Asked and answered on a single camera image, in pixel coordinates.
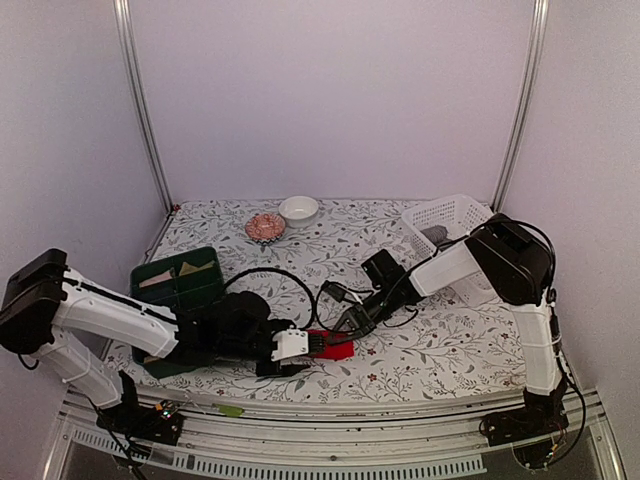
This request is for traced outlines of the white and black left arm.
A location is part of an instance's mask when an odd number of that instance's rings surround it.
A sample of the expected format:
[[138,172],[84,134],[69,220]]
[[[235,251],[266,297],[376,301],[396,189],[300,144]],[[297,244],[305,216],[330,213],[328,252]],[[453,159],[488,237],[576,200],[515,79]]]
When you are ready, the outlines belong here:
[[13,273],[1,304],[1,345],[49,366],[83,393],[98,427],[128,439],[176,445],[184,418],[177,404],[140,404],[134,380],[108,368],[76,336],[89,332],[126,343],[152,357],[196,368],[223,360],[249,360],[259,377],[302,371],[292,359],[323,347],[322,337],[286,319],[274,319],[259,295],[242,291],[208,305],[177,310],[96,284],[52,248]]

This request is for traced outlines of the khaki tan underwear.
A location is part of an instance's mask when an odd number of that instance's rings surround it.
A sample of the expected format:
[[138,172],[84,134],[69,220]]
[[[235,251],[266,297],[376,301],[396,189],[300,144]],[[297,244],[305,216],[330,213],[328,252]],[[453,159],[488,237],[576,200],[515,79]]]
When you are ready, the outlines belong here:
[[179,276],[186,276],[203,270],[211,269],[214,265],[214,261],[206,262],[200,266],[192,265],[188,262],[183,262],[179,271]]

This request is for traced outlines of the red garment with white print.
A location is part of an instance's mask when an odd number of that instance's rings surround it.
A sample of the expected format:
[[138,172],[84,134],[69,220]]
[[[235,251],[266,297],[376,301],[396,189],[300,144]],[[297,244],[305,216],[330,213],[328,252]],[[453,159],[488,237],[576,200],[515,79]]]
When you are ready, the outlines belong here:
[[309,356],[328,360],[344,360],[354,356],[354,343],[349,335],[326,330],[308,330]]

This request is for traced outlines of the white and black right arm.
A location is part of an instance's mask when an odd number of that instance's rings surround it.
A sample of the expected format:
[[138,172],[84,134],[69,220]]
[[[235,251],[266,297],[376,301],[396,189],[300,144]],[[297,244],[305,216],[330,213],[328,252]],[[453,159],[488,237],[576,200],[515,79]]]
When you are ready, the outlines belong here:
[[481,434],[498,446],[568,428],[563,398],[575,383],[562,360],[553,287],[556,255],[544,232],[495,214],[410,269],[386,250],[362,268],[375,292],[343,312],[329,330],[329,344],[361,339],[397,310],[481,273],[512,312],[525,361],[523,406],[484,416]]

